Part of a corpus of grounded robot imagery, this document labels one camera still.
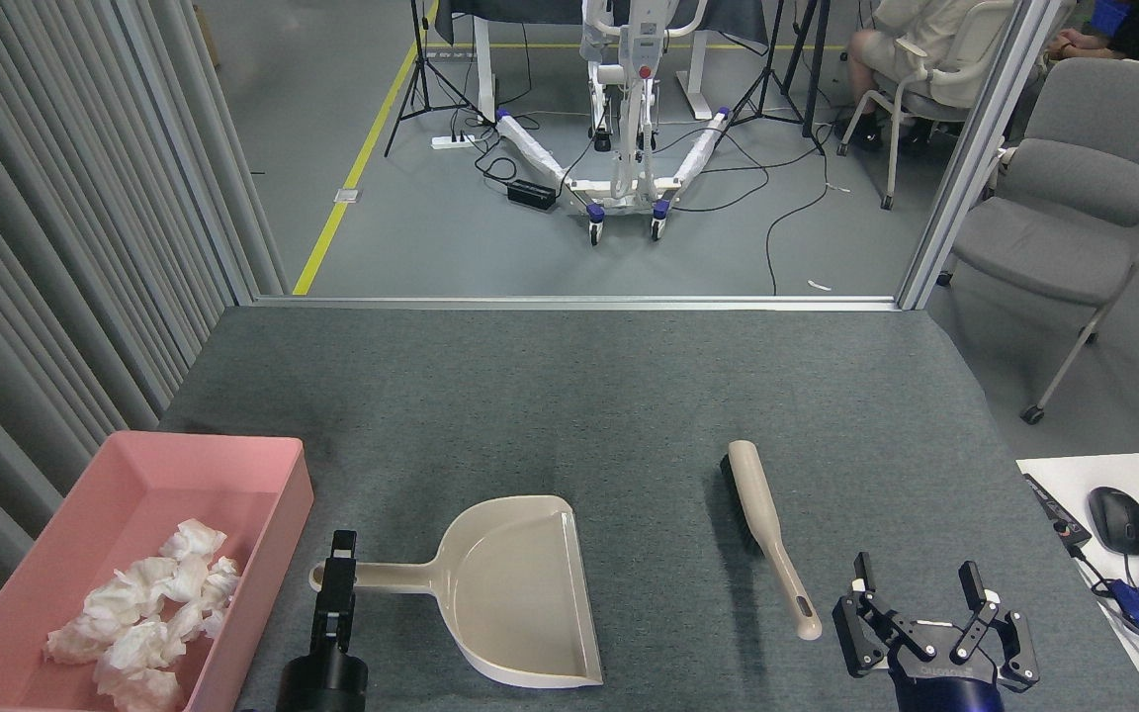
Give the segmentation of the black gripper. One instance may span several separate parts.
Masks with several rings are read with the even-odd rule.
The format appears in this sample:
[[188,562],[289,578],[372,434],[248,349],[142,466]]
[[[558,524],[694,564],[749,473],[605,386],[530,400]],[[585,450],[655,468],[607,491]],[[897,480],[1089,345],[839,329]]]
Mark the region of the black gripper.
[[[900,711],[1003,711],[998,686],[1025,691],[1038,684],[1029,619],[984,587],[975,562],[958,571],[972,611],[962,628],[908,621],[876,594],[869,554],[858,553],[853,566],[850,590],[831,609],[842,658],[854,677],[888,668]],[[1002,662],[980,648],[990,632]]]
[[328,587],[316,596],[311,653],[282,670],[276,711],[364,711],[368,666],[345,654],[345,619],[353,616],[357,532],[335,531]]

